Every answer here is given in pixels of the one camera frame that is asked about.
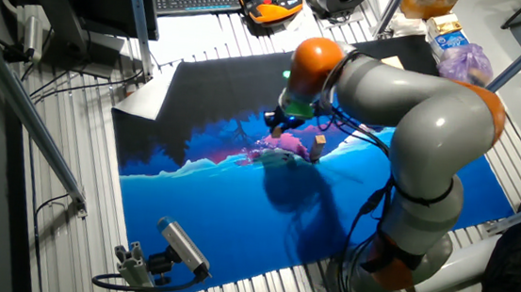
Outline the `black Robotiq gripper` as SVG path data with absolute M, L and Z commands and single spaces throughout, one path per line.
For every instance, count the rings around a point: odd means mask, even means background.
M 264 120 L 267 127 L 280 127 L 283 135 L 291 134 L 291 129 L 298 128 L 305 124 L 305 120 L 296 116 L 286 114 L 280 107 L 276 107 L 274 112 L 266 112 Z

